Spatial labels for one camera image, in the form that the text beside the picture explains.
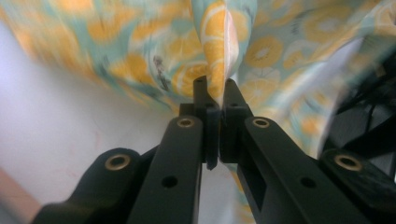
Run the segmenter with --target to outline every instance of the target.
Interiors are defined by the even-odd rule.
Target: yellow and teal cloth
[[[340,92],[396,46],[395,0],[0,0],[0,20],[32,57],[158,109],[177,112],[200,76],[221,105],[236,75],[253,113],[313,157]],[[323,75],[355,39],[346,66]]]

